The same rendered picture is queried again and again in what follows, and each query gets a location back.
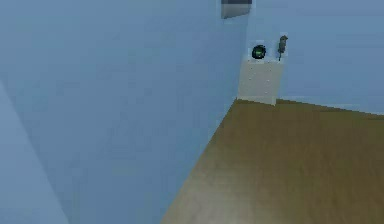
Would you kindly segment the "grey framed wall picture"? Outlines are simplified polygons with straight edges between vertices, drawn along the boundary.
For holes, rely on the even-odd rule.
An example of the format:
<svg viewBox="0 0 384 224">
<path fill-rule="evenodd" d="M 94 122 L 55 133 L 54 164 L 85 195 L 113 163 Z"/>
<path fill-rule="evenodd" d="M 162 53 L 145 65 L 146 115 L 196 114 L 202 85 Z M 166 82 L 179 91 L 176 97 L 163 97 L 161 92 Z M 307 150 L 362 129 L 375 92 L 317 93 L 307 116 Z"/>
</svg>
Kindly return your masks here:
<svg viewBox="0 0 384 224">
<path fill-rule="evenodd" d="M 228 19 L 250 12 L 253 0 L 221 0 L 221 18 Z"/>
</svg>

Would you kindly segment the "white chest of drawers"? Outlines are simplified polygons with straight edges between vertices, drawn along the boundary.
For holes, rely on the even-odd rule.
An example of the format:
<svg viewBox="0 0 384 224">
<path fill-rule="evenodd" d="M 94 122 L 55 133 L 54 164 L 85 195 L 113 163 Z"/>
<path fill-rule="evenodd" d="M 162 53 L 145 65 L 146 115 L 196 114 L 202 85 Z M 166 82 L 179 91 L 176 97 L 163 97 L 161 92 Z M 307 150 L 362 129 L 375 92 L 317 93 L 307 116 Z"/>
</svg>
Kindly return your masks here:
<svg viewBox="0 0 384 224">
<path fill-rule="evenodd" d="M 280 61 L 243 60 L 237 98 L 275 105 L 284 64 Z"/>
</svg>

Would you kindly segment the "black round alarm clock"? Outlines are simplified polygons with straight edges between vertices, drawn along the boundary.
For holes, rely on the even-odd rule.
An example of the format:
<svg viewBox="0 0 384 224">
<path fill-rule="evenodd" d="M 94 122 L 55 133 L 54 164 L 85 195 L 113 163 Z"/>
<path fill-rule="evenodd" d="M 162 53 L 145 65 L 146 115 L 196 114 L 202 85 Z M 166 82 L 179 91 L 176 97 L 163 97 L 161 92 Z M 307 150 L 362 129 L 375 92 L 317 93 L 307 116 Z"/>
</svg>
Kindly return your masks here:
<svg viewBox="0 0 384 224">
<path fill-rule="evenodd" d="M 266 47 L 264 45 L 256 45 L 253 47 L 251 56 L 254 59 L 261 60 L 266 56 Z"/>
</svg>

